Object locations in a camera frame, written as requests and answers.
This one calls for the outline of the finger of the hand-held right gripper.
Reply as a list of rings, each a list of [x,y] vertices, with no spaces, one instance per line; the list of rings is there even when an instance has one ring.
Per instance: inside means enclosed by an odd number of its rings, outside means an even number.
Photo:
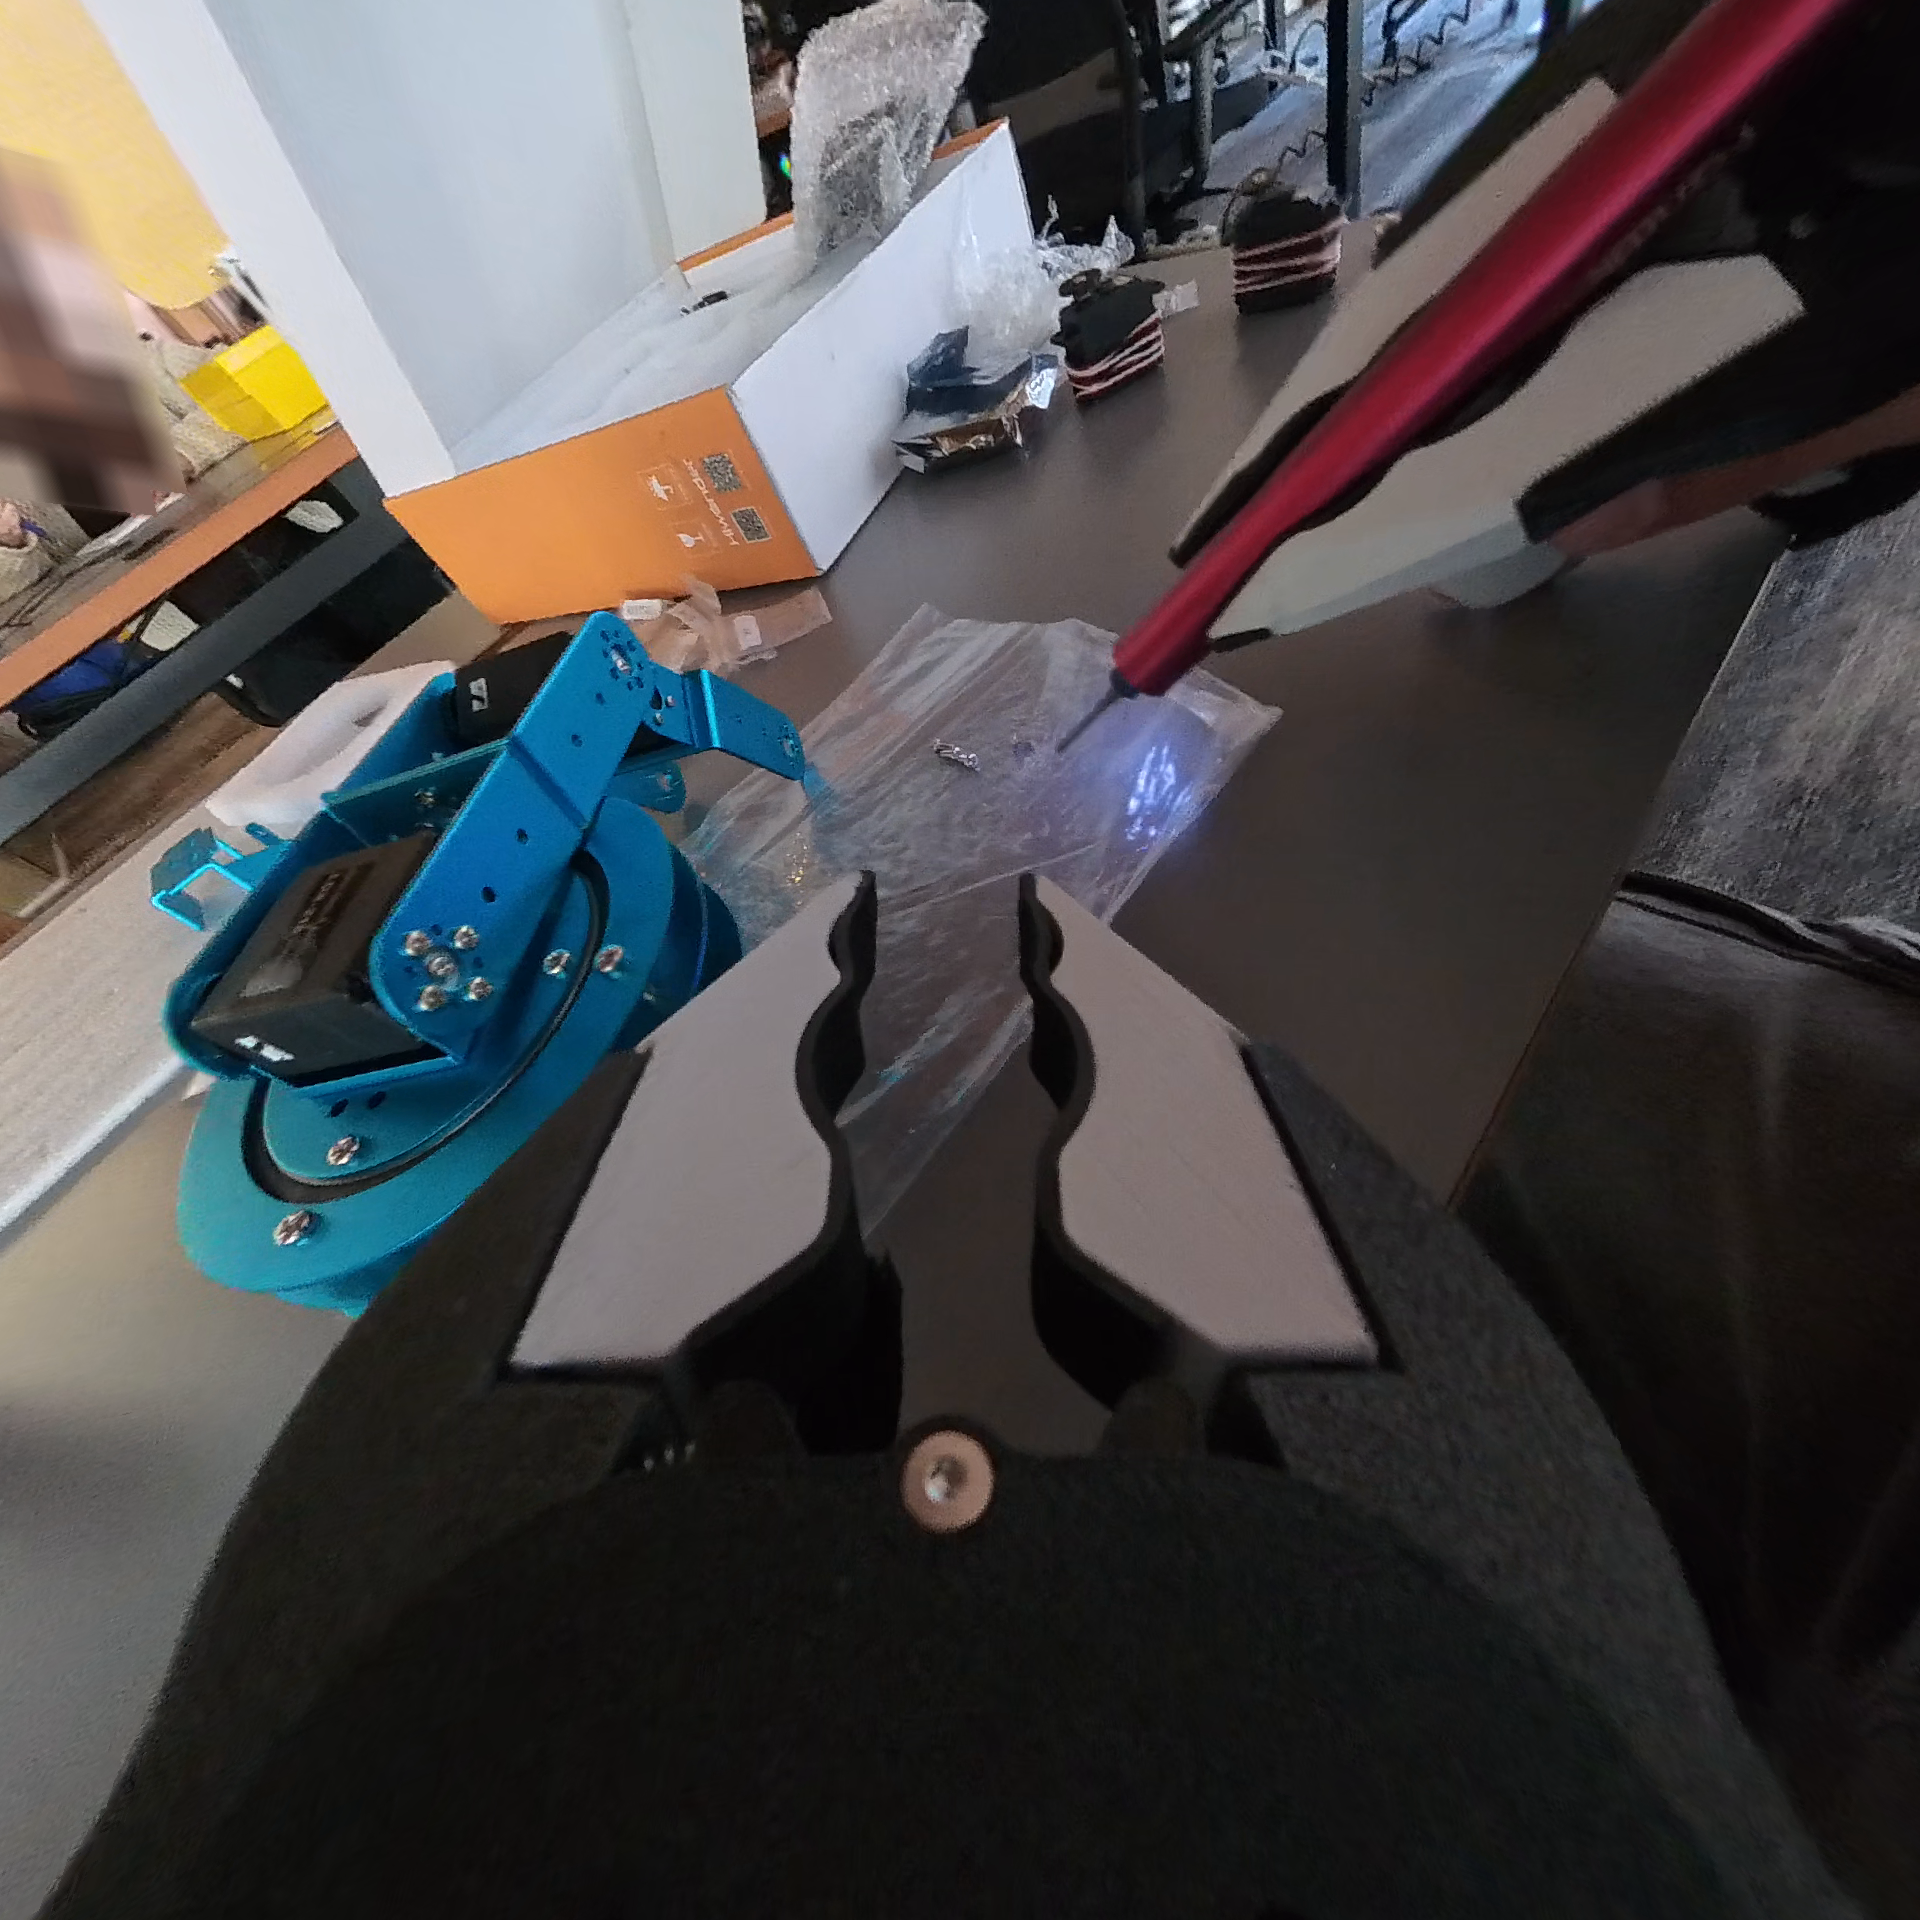
[[[1802,311],[1763,255],[1635,272],[1571,325],[1511,397],[1399,455],[1343,516],[1290,536],[1211,621],[1209,642],[1295,634],[1513,563],[1530,543],[1519,509],[1530,484]]]
[[[1621,89],[1609,80],[1527,80],[1496,102],[1405,200],[1395,221],[1378,228],[1362,266],[1340,275],[1310,348],[1284,371],[1175,537],[1170,558],[1177,563],[1190,563],[1252,497],[1284,446],[1304,433],[1308,413],[1367,371],[1395,333],[1489,247],[1524,198],[1617,105]]]

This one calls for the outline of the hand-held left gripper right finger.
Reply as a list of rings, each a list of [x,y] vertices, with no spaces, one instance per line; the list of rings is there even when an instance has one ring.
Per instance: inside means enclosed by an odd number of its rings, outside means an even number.
[[[1242,1033],[1062,885],[1021,882],[1043,1343],[1069,1369],[1378,1362]]]

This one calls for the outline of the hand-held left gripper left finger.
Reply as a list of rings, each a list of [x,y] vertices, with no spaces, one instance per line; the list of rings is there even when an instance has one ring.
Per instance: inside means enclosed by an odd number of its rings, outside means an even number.
[[[668,1369],[826,1240],[844,1157],[803,1043],[857,1003],[871,929],[873,877],[840,875],[655,1029],[512,1369]]]

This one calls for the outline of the red electric screwdriver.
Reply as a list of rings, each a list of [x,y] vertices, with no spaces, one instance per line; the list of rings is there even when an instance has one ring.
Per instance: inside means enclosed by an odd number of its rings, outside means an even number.
[[[1487,228],[1448,260],[1355,371],[1310,402],[1303,433],[1259,454],[1227,507],[1201,511],[1178,580],[1118,642],[1107,688],[1071,724],[1072,748],[1110,708],[1164,694],[1211,625],[1300,526],[1385,473],[1435,423],[1555,323],[1571,318],[1691,192],[1790,71],[1853,19],[1848,2],[1702,6],[1626,92],[1580,84],[1456,196]]]

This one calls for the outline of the blue toy robot arm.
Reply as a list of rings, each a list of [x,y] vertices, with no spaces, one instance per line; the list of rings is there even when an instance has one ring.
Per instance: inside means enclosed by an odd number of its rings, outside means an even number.
[[[161,853],[155,906],[203,933],[161,1017],[210,1076],[177,1189],[205,1279],[361,1314],[592,1068],[737,964],[659,824],[705,752],[804,773],[781,708],[598,613],[521,698],[426,678],[301,828]]]

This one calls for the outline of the grey desk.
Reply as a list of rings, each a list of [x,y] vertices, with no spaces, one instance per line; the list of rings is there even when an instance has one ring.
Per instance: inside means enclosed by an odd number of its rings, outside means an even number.
[[[1237,318],[1219,251],[1166,370],[1051,413],[1024,459],[902,479],[824,581],[826,627],[755,669],[812,721],[919,607],[1121,633],[1314,333]],[[1116,917],[1288,1045],[1429,1188],[1475,1154],[1545,1002],[1633,863],[1779,540],[1746,513],[1491,613],[1399,599],[1217,673],[1280,710]],[[77,1849],[254,1463],[338,1343],[179,1252],[175,1089],[5,1239],[5,1915]]]

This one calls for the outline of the person's right hand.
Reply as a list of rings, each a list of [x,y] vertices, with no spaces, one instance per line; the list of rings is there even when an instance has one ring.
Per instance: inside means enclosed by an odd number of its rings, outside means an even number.
[[[1741,509],[1780,487],[1747,469],[1701,469],[1647,479],[1555,531],[1548,543],[1573,561],[1691,526]]]

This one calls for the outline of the clear plastic bag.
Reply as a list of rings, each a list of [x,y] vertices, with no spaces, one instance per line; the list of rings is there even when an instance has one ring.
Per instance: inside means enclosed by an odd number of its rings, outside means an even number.
[[[1199,669],[1060,752],[1107,688],[1114,644],[1080,620],[924,606],[803,727],[803,781],[745,773],[684,842],[747,947],[826,882],[876,877],[867,1068],[839,1116],[870,1236],[1028,1037],[1019,877],[1113,923],[1283,718]],[[937,739],[977,753],[979,773],[940,761]]]

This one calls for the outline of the person's dark clothed body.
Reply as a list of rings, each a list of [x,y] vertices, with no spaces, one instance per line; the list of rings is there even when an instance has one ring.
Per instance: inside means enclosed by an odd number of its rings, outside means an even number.
[[[1916,933],[1631,874],[1459,1211],[1617,1430],[1837,1883],[1916,1915]]]

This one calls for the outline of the pile of small screw bags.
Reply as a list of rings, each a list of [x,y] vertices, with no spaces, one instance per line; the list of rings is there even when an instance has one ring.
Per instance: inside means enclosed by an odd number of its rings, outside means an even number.
[[[728,611],[708,581],[685,574],[678,594],[632,596],[616,617],[659,668],[731,677],[831,621],[819,588],[788,593],[759,611]]]

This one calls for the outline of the bubble wrap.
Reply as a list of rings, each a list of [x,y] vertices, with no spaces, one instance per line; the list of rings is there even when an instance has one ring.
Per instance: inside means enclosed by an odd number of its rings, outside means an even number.
[[[789,116],[794,250],[807,266],[905,221],[985,30],[974,2],[873,2],[807,32]]]

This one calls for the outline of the white orange cardboard box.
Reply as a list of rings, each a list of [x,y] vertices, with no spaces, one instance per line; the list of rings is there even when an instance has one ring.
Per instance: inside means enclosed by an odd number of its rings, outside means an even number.
[[[884,238],[763,208],[737,4],[88,4],[400,526],[500,621],[816,578],[1032,223],[1007,124]]]

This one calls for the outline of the wooden edged table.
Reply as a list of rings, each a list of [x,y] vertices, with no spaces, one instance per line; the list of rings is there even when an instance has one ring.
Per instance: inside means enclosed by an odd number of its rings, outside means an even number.
[[[192,573],[230,559],[246,537],[320,490],[334,490],[344,513],[334,533],[251,583],[233,611],[183,636],[153,668],[111,692],[102,708],[5,769],[2,837],[10,840],[35,824],[88,779],[212,692],[294,620],[322,607],[413,542],[388,513],[349,433],[338,424],[301,427],[205,469],[185,494],[157,509],[119,543],[77,555],[5,606],[2,698],[5,708],[14,708],[91,646],[118,636],[131,620],[171,601]]]

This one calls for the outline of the yellow box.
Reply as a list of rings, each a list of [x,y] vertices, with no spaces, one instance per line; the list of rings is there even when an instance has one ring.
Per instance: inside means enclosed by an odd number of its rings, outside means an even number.
[[[250,445],[331,413],[318,381],[275,323],[254,327],[177,379],[207,419]]]

